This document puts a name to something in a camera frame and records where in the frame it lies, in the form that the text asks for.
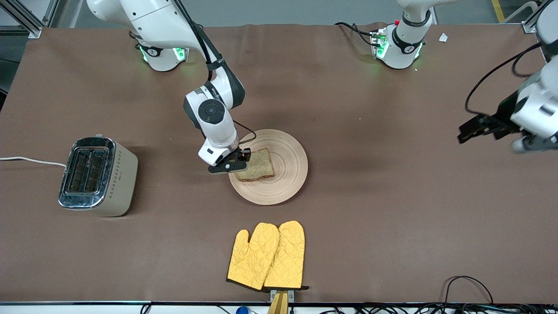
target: table surface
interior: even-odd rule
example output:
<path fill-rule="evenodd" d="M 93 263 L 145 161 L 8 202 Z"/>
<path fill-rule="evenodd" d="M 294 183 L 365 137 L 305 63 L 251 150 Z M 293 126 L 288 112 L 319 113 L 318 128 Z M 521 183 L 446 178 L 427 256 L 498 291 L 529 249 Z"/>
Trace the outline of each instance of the table surface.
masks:
<path fill-rule="evenodd" d="M 102 133 L 139 169 L 129 214 L 98 218 L 58 205 L 62 168 L 1 163 L 1 300 L 267 299 L 225 281 L 235 234 L 298 220 L 310 286 L 298 301 L 440 301 L 463 274 L 496 302 L 556 301 L 558 155 L 514 155 L 511 137 L 456 139 L 471 87 L 535 42 L 518 25 L 433 26 L 406 70 L 336 26 L 208 28 L 246 87 L 233 117 L 285 131 L 308 154 L 302 190 L 272 207 L 196 156 L 203 138 L 182 102 L 206 78 L 200 55 L 157 73 L 126 33 L 45 29 L 27 44 L 0 114 L 2 156 L 64 162 L 77 139 Z M 542 65 L 535 51 L 519 70 Z M 495 112 L 520 83 L 498 71 L 472 107 Z M 450 294 L 487 301 L 465 280 Z"/>

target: yellow oven mitt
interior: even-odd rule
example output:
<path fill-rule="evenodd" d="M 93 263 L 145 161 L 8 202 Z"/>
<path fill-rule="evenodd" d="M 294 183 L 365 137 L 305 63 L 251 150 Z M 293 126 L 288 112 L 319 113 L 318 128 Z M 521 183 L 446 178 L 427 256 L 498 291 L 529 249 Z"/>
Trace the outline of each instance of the yellow oven mitt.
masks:
<path fill-rule="evenodd" d="M 260 291 L 279 245 L 279 230 L 261 222 L 248 237 L 248 230 L 240 230 L 234 240 L 227 281 Z"/>
<path fill-rule="evenodd" d="M 298 221 L 289 221 L 279 227 L 279 234 L 279 247 L 263 285 L 273 289 L 301 289 L 304 229 Z"/>

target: toaster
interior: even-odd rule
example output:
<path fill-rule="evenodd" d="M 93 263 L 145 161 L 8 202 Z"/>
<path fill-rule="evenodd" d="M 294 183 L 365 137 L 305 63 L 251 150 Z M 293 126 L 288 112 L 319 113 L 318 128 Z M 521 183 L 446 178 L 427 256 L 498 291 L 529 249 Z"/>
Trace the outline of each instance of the toaster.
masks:
<path fill-rule="evenodd" d="M 116 141 L 98 134 L 78 140 L 70 152 L 58 195 L 73 211 L 116 217 L 130 207 L 138 159 Z"/>

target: slice of bread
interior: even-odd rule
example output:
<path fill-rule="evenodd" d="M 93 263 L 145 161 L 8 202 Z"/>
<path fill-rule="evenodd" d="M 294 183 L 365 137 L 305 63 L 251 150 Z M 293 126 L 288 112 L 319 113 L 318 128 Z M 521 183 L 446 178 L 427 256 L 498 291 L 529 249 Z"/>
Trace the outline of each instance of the slice of bread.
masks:
<path fill-rule="evenodd" d="M 248 162 L 248 169 L 242 172 L 235 172 L 234 174 L 242 182 L 274 177 L 275 173 L 273 172 L 270 151 L 267 148 L 253 151 Z"/>

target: round wooden board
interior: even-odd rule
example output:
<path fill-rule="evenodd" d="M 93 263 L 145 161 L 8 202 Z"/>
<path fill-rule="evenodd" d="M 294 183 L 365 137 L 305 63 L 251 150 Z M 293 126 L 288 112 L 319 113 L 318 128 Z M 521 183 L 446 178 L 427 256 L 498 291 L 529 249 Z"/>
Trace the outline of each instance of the round wooden board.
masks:
<path fill-rule="evenodd" d="M 245 199 L 259 205 L 279 204 L 293 197 L 300 190 L 308 174 L 308 158 L 302 145 L 289 134 L 279 130 L 256 131 L 255 140 L 241 145 L 252 151 L 267 148 L 275 176 L 254 182 L 242 182 L 234 173 L 229 179 L 234 189 Z M 248 134 L 241 141 L 250 139 Z"/>

